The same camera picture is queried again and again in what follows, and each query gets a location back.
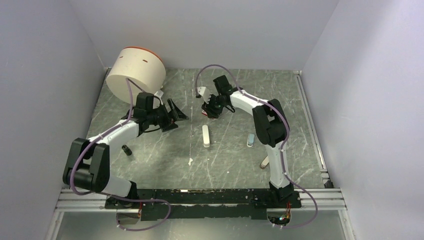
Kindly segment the long white stapler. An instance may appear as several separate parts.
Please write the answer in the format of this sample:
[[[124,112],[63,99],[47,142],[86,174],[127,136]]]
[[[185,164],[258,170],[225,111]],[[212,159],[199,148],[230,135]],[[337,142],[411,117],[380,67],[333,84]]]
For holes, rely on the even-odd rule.
[[[210,141],[209,127],[207,125],[202,126],[202,140],[203,140],[203,146],[205,148],[209,148],[211,141]]]

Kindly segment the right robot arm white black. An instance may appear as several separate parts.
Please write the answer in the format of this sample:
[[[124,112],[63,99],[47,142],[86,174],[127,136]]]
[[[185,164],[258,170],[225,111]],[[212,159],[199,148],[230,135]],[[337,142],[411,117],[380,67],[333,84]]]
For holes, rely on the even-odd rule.
[[[215,78],[213,83],[217,95],[204,86],[195,86],[196,97],[203,99],[202,110],[210,119],[217,119],[224,108],[233,113],[237,108],[253,117],[255,134],[266,149],[270,167],[269,199],[275,207],[282,207],[294,193],[294,184],[289,180],[284,160],[290,127],[280,102],[261,99],[233,87],[225,75]]]

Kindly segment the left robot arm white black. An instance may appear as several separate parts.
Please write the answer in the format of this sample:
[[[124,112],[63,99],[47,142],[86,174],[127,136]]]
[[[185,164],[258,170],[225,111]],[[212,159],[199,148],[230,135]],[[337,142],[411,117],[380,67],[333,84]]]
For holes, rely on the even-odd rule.
[[[76,138],[70,146],[62,180],[76,194],[77,188],[85,194],[103,193],[118,196],[126,208],[134,207],[139,200],[136,183],[111,174],[111,153],[130,140],[150,132],[150,126],[157,126],[162,132],[178,128],[178,121],[188,120],[172,101],[169,107],[163,103],[154,107],[157,96],[141,92],[135,105],[130,105],[127,114],[113,127],[89,139]]]

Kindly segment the beige brown small stapler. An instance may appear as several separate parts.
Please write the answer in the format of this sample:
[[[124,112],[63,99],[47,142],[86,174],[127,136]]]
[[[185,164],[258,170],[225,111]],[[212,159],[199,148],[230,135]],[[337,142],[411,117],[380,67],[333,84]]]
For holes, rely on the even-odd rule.
[[[269,165],[269,157],[265,157],[264,160],[260,163],[259,167],[265,169]]]

